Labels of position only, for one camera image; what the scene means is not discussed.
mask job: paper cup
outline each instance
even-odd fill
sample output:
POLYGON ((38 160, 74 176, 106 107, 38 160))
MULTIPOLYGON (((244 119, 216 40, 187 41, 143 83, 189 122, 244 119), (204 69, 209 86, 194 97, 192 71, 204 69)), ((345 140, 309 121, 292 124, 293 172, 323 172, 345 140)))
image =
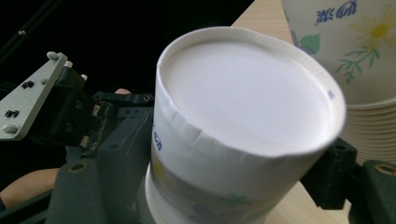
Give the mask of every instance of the paper cup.
POLYGON ((281 2, 294 45, 334 76, 348 109, 396 104, 396 1, 281 2))
POLYGON ((155 95, 147 194, 159 224, 263 223, 346 117, 321 65, 243 28, 173 41, 158 61, 155 95))

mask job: green leaf print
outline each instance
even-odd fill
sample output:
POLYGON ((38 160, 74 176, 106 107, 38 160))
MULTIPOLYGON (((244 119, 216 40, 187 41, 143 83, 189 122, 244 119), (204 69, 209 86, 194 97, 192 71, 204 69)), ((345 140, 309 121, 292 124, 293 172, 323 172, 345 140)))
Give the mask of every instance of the green leaf print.
POLYGON ((341 64, 335 70, 335 73, 339 73, 344 71, 344 76, 346 77, 346 83, 350 84, 351 81, 355 78, 356 74, 361 75, 363 73, 363 68, 361 64, 365 60, 369 60, 368 69, 372 68, 375 60, 379 59, 379 52, 376 49, 372 49, 371 51, 367 51, 368 47, 364 46, 359 50, 351 51, 345 54, 346 57, 353 57, 353 59, 341 59, 339 60, 341 64))
POLYGON ((311 49, 314 53, 318 53, 320 47, 320 35, 306 35, 300 40, 300 45, 305 49, 311 49))

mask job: yellow flower print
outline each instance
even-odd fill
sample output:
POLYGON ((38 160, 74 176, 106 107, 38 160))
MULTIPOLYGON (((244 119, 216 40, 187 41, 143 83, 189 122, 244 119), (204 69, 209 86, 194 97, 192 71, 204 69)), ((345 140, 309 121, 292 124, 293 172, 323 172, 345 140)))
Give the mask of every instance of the yellow flower print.
POLYGON ((385 5, 379 18, 363 17, 362 23, 353 23, 349 28, 360 33, 359 46, 367 47, 368 52, 379 49, 381 42, 391 46, 396 43, 396 10, 385 5))
POLYGON ((335 73, 345 76, 347 84, 351 84, 355 75, 362 74, 364 69, 371 69, 380 59, 382 43, 389 47, 396 43, 396 10, 390 5, 384 5, 378 18, 363 17, 362 21, 349 25, 350 29, 359 33, 359 49, 345 54, 335 70, 335 73))
POLYGON ((163 165, 159 162, 154 162, 152 165, 155 175, 158 177, 163 177, 163 165))

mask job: floral cup print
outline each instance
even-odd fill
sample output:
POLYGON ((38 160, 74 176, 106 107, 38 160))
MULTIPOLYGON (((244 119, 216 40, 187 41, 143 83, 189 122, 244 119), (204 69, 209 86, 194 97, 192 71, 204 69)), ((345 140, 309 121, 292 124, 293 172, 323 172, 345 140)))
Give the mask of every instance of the floral cup print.
POLYGON ((396 102, 396 1, 282 4, 294 46, 328 69, 348 107, 396 102))

